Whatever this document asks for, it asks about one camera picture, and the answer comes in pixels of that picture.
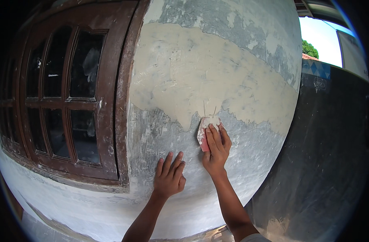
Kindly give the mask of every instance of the brown wooden frame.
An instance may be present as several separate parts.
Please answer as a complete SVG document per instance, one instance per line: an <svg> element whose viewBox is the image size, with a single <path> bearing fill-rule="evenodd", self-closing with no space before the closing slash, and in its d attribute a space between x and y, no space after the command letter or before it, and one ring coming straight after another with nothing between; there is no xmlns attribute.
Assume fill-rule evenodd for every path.
<svg viewBox="0 0 369 242"><path fill-rule="evenodd" d="M28 151L34 162L61 172L67 172L78 176L86 176L107 180L118 180L116 157L114 148L114 87L116 83L119 57L123 47L123 41L130 19L136 8L137 2L123 1L103 4L89 4L72 8L53 15L32 27L26 51L23 57L25 68L22 70L20 84L20 110L23 125L23 133L28 146ZM73 26L71 38L68 43L62 76L61 98L43 97L43 67L40 69L40 81L38 82L38 98L26 98L27 64L31 49L36 48L45 38L46 47L42 55L42 62L46 63L46 55L50 46L51 33L64 25ZM77 44L78 32L106 32L106 37L101 51L101 59L96 81L95 98L70 98L70 71L74 49ZM39 108L40 122L43 138L46 143L47 154L35 151L31 142L30 128L26 113L26 107ZM43 109L60 108L64 124L65 138L70 154L70 159L54 156L51 152L49 137L46 131L46 123ZM71 134L70 110L95 111L95 126L97 148L100 154L100 164L80 161L77 158Z"/></svg>
<svg viewBox="0 0 369 242"><path fill-rule="evenodd" d="M29 158L27 157L26 149L25 149L25 141L21 136L21 129L19 122L20 114L19 110L19 102L18 102L18 89L19 84L17 80L19 79L20 75L20 66L22 63L22 56L24 46L27 40L27 32L21 32L17 34L14 38L12 47L8 51L8 55L4 64L3 73L0 78L0 138L3 143L3 148L9 151L10 153L14 154L19 158ZM12 73L12 86L8 87L9 82L9 70L11 61L14 60L15 68ZM12 93L12 98L8 99L7 93ZM13 109L13 119L10 120L10 116L8 114L4 114L8 108ZM12 125L16 130L16 139L13 139L12 133Z"/></svg>
<svg viewBox="0 0 369 242"><path fill-rule="evenodd" d="M116 132L116 150L117 166L119 168L119 180L122 183L128 183L128 162L127 162L127 114L128 114L128 94L129 83L132 77L133 56L136 50L136 44L143 25L143 17L147 11L150 0L141 0L132 18L131 25L124 44L121 65L117 79L116 90L116 113L115 129Z"/></svg>
<svg viewBox="0 0 369 242"><path fill-rule="evenodd" d="M56 176L65 177L75 181L107 184L107 185L121 185L127 188L129 185L128 178L128 164L126 157L126 118L127 118L127 103L129 82L131 78L133 55L136 48L136 43L143 23L143 16L147 11L150 0L141 1L123 1L113 3L91 3L92 0L84 0L80 2L73 2L75 8L62 7L57 9L55 15L52 15L50 9L43 12L40 16L34 18L32 23L23 28L17 35L17 40L13 44L11 53L16 55L17 69L14 72L13 82L13 99L0 99L0 108L13 107L15 124L19 143L8 141L5 136L2 137L4 148L11 155L18 157L21 164L26 164L30 169L43 170L45 173L51 173ZM112 13L115 21L110 27L103 27L104 19L108 19L108 12ZM93 19L93 15L101 13L101 18L97 23L80 24L78 20L85 18ZM40 70L40 81L38 82L38 98L26 98L26 75L27 64L29 61L30 51L36 45L45 40L45 48L42 54L42 62L46 63L46 57L49 46L51 45L52 33L58 27L69 25L72 27L71 38L66 50L66 56L63 66L62 77L62 91L60 98L42 97L42 81L44 68ZM96 99L94 98L70 98L70 70L72 64L72 57L74 56L74 48L77 44L77 36L79 30L88 30L89 32L105 32L107 33L103 43L101 52L100 66L96 82ZM100 101L105 101L104 108L100 108ZM27 119L27 107L38 108L40 111L42 134L45 140L47 153L35 152L33 144L31 143L30 128ZM65 137L67 136L68 150L71 159L65 159L59 156L54 156L50 149L49 137L46 131L46 123L43 108L62 109L62 121L64 124ZM110 154L104 154L104 166L99 164L92 164L91 162L78 161L71 138L71 120L69 110L95 110L95 124L97 146L99 149L100 159L101 150L111 150ZM3 121L0 115L0 130L9 128L9 122ZM104 172L105 168L109 168L109 174Z"/></svg>

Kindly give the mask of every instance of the right hand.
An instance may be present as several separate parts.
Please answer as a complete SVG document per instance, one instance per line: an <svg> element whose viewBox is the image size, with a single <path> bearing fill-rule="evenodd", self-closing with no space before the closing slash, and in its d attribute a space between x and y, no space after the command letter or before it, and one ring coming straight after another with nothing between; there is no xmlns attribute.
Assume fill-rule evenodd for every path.
<svg viewBox="0 0 369 242"><path fill-rule="evenodd" d="M222 139L212 124L209 124L209 127L206 128L207 143L209 144L210 151L206 151L202 158L203 167L205 167L212 178L226 172L224 165L229 156L230 147L232 146L232 142L223 124L221 123L218 128Z"/></svg>

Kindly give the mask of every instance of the hand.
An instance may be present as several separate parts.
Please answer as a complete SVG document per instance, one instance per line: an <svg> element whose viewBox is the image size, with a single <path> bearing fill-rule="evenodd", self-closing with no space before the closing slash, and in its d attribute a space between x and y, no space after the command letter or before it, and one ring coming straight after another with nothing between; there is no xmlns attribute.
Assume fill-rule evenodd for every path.
<svg viewBox="0 0 369 242"><path fill-rule="evenodd" d="M179 152L171 165L173 152L169 152L166 161L163 158L158 161L156 168L155 181L153 182L154 193L163 198L183 191L186 178L182 175L185 162L182 162L183 152Z"/></svg>
<svg viewBox="0 0 369 242"><path fill-rule="evenodd" d="M222 140L221 135L212 124L209 124L209 127L206 128L207 143L209 144L210 151L206 151L202 158L203 167L205 167L212 178L218 177L226 172L224 165L229 156L230 147L232 146L232 142L222 123L218 128L222 135Z"/></svg>

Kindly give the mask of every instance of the plastered wall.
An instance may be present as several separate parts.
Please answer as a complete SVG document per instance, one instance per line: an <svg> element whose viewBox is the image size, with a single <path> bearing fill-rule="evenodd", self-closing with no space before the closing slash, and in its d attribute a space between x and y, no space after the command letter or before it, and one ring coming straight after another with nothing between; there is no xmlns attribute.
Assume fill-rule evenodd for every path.
<svg viewBox="0 0 369 242"><path fill-rule="evenodd" d="M158 158L183 151L186 187L163 207L152 239L182 238L221 226L217 194L200 162L195 135L200 118L216 110L225 124L233 142L225 167L246 204L288 133L301 48L290 0L153 0L129 90L130 193L55 182L17 164L1 147L0 170L31 215L30 206L77 233L112 242L121 241L147 203Z"/></svg>

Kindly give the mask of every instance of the sleeve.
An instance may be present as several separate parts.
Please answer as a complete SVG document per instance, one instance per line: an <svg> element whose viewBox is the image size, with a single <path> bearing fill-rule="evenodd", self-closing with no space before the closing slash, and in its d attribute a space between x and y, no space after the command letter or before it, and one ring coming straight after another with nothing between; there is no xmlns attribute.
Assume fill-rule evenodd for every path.
<svg viewBox="0 0 369 242"><path fill-rule="evenodd" d="M241 242L271 242L269 239L266 239L264 236L260 234L251 234L246 236Z"/></svg>

